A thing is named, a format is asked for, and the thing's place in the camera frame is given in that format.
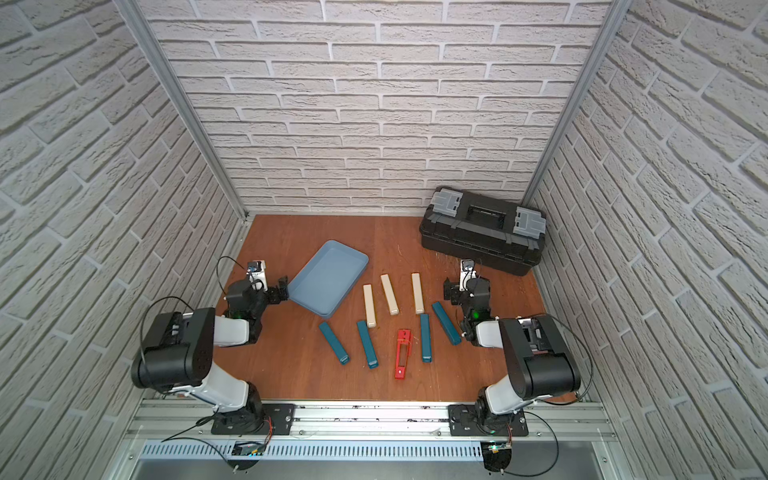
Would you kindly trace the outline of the red pliers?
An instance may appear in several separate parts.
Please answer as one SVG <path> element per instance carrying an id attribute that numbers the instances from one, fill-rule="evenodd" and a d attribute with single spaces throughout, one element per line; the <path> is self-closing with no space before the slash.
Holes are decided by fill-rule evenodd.
<path id="1" fill-rule="evenodd" d="M 399 329 L 397 332 L 396 360 L 394 378 L 406 378 L 408 359 L 412 348 L 412 332 L 410 329 Z"/>

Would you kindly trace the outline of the blue plastic storage tray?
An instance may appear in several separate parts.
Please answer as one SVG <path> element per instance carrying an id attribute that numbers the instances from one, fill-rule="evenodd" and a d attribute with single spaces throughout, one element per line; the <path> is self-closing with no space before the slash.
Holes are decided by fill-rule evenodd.
<path id="1" fill-rule="evenodd" d="M 289 299 L 329 319 L 357 283 L 369 257 L 341 242 L 325 242 L 288 285 Z"/>

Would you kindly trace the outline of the teal pliers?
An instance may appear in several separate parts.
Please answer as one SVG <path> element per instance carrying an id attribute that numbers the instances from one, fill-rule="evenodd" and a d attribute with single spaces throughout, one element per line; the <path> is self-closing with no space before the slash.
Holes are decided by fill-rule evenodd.
<path id="1" fill-rule="evenodd" d="M 319 325 L 319 329 L 320 329 L 323 337 L 325 338 L 325 340 L 328 342 L 330 348 L 334 352 L 334 355 L 339 360 L 339 362 L 342 365 L 347 364 L 350 361 L 349 354 L 347 353 L 347 351 L 345 350 L 345 348 L 341 344 L 341 342 L 338 339 L 338 337 L 333 332 L 331 326 L 327 322 L 322 322 Z"/>
<path id="2" fill-rule="evenodd" d="M 419 321 L 421 332 L 421 358 L 424 363 L 431 363 L 433 354 L 429 315 L 427 313 L 420 314 Z"/>
<path id="3" fill-rule="evenodd" d="M 453 325 L 453 322 L 449 318 L 447 312 L 443 308 L 442 304 L 440 302 L 434 302 L 432 305 L 432 310 L 434 314 L 437 316 L 438 321 L 443 329 L 443 332 L 447 336 L 449 342 L 452 345 L 459 345 L 462 341 L 461 335 L 458 333 L 457 329 Z"/>
<path id="4" fill-rule="evenodd" d="M 358 321 L 356 325 L 357 325 L 358 333 L 363 346 L 367 366 L 369 369 L 377 368 L 379 366 L 379 362 L 375 352 L 373 341 L 369 333 L 369 327 L 367 326 L 367 323 L 363 320 Z"/>

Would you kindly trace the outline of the teal pliers far left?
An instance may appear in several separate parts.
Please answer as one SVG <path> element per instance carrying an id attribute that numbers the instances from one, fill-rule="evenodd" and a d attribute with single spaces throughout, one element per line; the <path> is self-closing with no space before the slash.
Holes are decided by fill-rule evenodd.
<path id="1" fill-rule="evenodd" d="M 339 362 L 342 365 L 347 364 L 350 361 L 349 354 L 347 353 L 347 351 L 345 350 L 345 348 L 341 344 L 341 342 L 338 339 L 338 337 L 333 332 L 331 326 L 327 322 L 322 322 L 319 325 L 319 329 L 320 329 L 323 337 L 325 338 L 325 340 L 328 342 L 330 348 L 334 352 L 334 355 L 339 360 Z"/>

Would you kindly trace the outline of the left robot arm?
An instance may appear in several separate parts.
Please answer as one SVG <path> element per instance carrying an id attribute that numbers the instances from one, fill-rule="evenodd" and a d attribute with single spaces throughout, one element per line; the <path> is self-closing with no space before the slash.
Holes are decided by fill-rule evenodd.
<path id="1" fill-rule="evenodd" d="M 214 435 L 288 434 L 295 406 L 265 405 L 252 383 L 234 377 L 213 359 L 216 347 L 255 344 L 266 308 L 288 298 L 287 277 L 274 287 L 263 278 L 244 279 L 230 285 L 223 316 L 213 307 L 158 314 L 141 339 L 131 369 L 133 384 L 209 404 L 207 419 Z"/>

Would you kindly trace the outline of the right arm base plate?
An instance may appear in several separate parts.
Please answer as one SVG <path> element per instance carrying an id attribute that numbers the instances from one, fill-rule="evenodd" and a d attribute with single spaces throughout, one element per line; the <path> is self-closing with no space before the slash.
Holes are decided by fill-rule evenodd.
<path id="1" fill-rule="evenodd" d="M 522 411 L 492 414 L 475 404 L 450 404 L 447 407 L 450 434 L 457 436 L 526 437 L 527 420 Z"/>

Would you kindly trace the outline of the black plastic toolbox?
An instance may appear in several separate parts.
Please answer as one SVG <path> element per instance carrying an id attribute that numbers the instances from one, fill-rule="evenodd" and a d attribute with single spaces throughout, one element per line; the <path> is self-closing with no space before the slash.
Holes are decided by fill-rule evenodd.
<path id="1" fill-rule="evenodd" d="M 419 226 L 422 246 L 517 276 L 542 257 L 544 213 L 492 197 L 442 186 Z"/>

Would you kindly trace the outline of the teal pliers far right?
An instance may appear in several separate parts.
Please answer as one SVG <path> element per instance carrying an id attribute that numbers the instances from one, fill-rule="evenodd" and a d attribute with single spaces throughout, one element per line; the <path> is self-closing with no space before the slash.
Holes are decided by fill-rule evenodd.
<path id="1" fill-rule="evenodd" d="M 434 302 L 432 305 L 432 310 L 434 314 L 437 316 L 438 321 L 443 329 L 443 332 L 447 336 L 449 342 L 452 345 L 459 345 L 462 341 L 461 335 L 458 333 L 457 329 L 453 325 L 453 322 L 449 318 L 447 312 L 443 308 L 442 304 L 440 302 Z"/>

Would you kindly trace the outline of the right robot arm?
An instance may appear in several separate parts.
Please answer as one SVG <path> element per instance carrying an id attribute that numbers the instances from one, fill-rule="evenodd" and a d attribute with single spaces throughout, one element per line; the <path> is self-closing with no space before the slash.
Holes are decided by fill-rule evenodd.
<path id="1" fill-rule="evenodd" d="M 458 417 L 464 432 L 493 435 L 511 431 L 524 407 L 534 401 L 577 391 L 582 376 L 552 316 L 494 316 L 490 293 L 490 281 L 483 277 L 443 283 L 444 298 L 462 310 L 462 337 L 474 346 L 504 353 L 506 375 L 482 388 L 475 403 Z"/>

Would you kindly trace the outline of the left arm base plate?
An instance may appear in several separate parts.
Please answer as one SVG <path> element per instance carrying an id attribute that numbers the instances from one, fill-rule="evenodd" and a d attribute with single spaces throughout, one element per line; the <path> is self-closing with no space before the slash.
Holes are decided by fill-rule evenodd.
<path id="1" fill-rule="evenodd" d="M 217 413 L 211 427 L 212 435 L 288 435 L 294 421 L 296 405 L 266 403 L 254 409 L 247 405 L 239 410 Z"/>

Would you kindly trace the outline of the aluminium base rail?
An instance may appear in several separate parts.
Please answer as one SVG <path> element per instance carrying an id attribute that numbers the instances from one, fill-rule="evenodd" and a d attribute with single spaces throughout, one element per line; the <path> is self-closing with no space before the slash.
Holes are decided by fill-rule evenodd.
<path id="1" fill-rule="evenodd" d="M 599 403 L 534 403 L 526 437 L 450 434 L 448 402 L 273 400 L 296 405 L 288 435 L 212 435 L 206 406 L 193 400 L 144 400 L 121 443 L 126 461 L 190 459 L 479 461 L 484 452 L 521 452 L 528 444 L 562 451 L 584 443 L 606 454 L 617 442 Z"/>

